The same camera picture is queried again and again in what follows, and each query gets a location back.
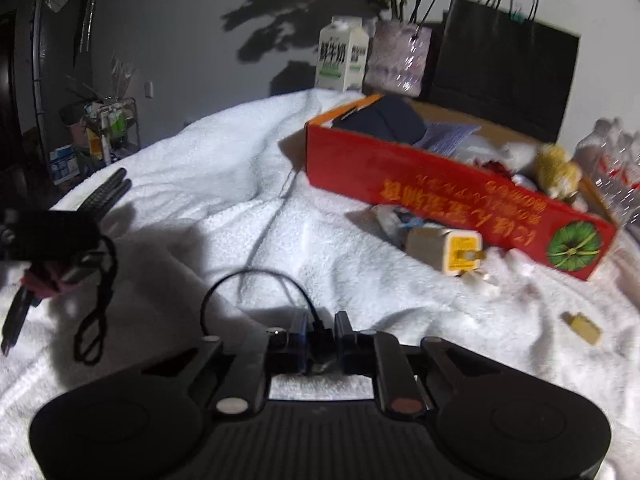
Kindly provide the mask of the red cardboard box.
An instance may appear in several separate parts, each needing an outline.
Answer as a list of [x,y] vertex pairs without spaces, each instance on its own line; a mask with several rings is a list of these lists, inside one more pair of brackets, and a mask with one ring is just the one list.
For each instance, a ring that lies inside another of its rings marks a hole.
[[307,122],[311,185],[479,232],[489,245],[518,249],[580,280],[596,270],[617,234],[608,214],[579,212],[480,167],[333,127],[334,119],[366,110],[374,101],[361,99]]

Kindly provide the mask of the water bottle pack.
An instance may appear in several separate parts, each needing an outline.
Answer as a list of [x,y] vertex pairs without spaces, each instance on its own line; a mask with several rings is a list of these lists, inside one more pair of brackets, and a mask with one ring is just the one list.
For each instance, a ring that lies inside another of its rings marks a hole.
[[626,226],[639,208],[639,175],[631,168],[632,144],[634,136],[626,133],[620,118],[599,118],[574,151],[574,161],[621,226]]

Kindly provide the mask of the black paper bag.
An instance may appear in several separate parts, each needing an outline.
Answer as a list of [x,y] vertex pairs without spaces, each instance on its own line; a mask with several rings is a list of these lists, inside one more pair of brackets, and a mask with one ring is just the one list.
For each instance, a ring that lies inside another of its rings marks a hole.
[[538,22],[538,8],[539,0],[451,0],[428,100],[556,142],[579,37]]

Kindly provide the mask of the milk carton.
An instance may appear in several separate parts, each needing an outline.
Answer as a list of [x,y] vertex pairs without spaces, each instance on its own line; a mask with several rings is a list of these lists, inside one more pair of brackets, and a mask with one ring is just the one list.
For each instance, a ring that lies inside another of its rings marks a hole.
[[334,16],[320,30],[314,86],[339,92],[361,91],[369,41],[362,18]]

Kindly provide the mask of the white yellow power adapter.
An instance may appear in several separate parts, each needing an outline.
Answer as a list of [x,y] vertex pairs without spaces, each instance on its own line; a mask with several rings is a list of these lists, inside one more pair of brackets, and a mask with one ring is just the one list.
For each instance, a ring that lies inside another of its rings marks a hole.
[[474,271],[485,258],[479,232],[445,228],[413,228],[406,253],[436,271],[452,276]]

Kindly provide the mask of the navy blue pouch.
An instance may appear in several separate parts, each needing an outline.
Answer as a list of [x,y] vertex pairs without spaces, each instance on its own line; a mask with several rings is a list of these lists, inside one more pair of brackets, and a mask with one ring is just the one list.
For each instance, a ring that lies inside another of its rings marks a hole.
[[382,96],[368,106],[350,110],[334,119],[332,127],[409,145],[421,141],[426,131],[420,115],[399,96]]

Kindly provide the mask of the purple glass vase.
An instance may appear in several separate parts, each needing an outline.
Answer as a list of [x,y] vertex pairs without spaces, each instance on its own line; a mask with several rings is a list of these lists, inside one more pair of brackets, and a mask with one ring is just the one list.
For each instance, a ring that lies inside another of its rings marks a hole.
[[366,86],[409,98],[420,96],[431,39],[429,27],[379,21],[364,76]]

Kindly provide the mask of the yellow white plush toy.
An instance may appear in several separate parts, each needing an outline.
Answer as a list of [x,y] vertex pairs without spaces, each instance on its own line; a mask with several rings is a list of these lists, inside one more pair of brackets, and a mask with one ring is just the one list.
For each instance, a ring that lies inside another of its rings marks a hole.
[[512,174],[532,180],[552,200],[568,203],[578,193],[582,168],[558,144],[509,142],[500,155]]

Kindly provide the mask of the small yellow block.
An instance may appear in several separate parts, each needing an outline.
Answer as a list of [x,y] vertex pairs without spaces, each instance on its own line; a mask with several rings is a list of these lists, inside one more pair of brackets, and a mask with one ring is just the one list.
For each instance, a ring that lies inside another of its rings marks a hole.
[[563,312],[561,314],[563,322],[590,346],[598,346],[602,340],[603,330],[588,316],[578,312]]

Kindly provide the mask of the purple cloth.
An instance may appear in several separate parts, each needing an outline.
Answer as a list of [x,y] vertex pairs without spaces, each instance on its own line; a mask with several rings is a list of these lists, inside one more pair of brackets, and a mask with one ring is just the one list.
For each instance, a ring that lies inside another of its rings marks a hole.
[[480,125],[457,122],[424,122],[424,125],[424,135],[413,147],[442,156],[454,154],[465,139],[480,131]]

